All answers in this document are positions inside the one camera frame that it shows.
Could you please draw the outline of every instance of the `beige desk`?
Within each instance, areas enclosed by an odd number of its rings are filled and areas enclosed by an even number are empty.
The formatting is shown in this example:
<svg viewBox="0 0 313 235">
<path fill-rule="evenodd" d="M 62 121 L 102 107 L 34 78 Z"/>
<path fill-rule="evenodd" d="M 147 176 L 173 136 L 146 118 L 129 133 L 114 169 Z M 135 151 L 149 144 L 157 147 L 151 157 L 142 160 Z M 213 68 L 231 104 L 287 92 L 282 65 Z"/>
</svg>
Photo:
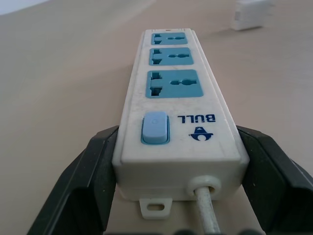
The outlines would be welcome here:
<svg viewBox="0 0 313 235">
<path fill-rule="evenodd" d="M 0 16 L 0 234 L 25 234 L 61 172 L 119 124 L 139 37 L 192 28 L 236 124 L 271 135 L 313 174 L 313 1 L 277 0 L 264 28 L 229 29 L 233 1 L 51 0 Z M 223 232 L 260 229 L 242 190 L 214 203 Z M 165 221 L 113 202 L 108 231 L 201 231 L 195 204 Z"/>
</svg>

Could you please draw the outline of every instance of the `blue switch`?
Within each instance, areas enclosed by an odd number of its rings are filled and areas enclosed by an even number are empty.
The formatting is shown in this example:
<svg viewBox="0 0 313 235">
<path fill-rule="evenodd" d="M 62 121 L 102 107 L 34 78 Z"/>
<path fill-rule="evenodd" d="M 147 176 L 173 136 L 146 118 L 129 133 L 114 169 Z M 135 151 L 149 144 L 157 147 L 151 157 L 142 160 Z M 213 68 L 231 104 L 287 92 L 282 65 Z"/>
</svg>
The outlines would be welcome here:
<svg viewBox="0 0 313 235">
<path fill-rule="evenodd" d="M 146 144 L 164 144 L 169 140 L 168 117 L 166 112 L 146 113 L 142 125 L 142 141 Z"/>
</svg>

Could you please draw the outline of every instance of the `electrical outlet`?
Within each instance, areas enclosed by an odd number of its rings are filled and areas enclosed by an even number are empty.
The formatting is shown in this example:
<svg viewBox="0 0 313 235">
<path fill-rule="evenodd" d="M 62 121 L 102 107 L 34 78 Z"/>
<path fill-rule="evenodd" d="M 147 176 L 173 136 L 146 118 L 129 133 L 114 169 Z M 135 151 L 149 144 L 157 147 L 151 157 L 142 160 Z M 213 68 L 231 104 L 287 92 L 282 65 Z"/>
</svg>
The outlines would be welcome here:
<svg viewBox="0 0 313 235">
<path fill-rule="evenodd" d="M 193 63 L 190 49 L 187 47 L 150 49 L 149 65 L 192 65 Z"/>
<path fill-rule="evenodd" d="M 187 44 L 185 33 L 154 33 L 151 38 L 152 45 L 181 45 Z"/>
<path fill-rule="evenodd" d="M 148 98 L 180 98 L 203 96 L 195 70 L 149 71 L 146 85 Z"/>
</svg>

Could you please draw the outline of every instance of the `power strip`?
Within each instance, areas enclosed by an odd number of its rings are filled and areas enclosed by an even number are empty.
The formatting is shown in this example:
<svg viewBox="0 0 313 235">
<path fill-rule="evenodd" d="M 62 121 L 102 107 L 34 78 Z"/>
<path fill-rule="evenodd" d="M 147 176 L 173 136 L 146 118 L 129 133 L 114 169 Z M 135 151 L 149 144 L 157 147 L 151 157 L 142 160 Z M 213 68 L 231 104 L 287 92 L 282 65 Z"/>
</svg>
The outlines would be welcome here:
<svg viewBox="0 0 313 235">
<path fill-rule="evenodd" d="M 146 30 L 112 161 L 123 196 L 140 202 L 144 218 L 163 219 L 198 188 L 209 187 L 213 200 L 234 193 L 248 161 L 195 32 Z"/>
</svg>

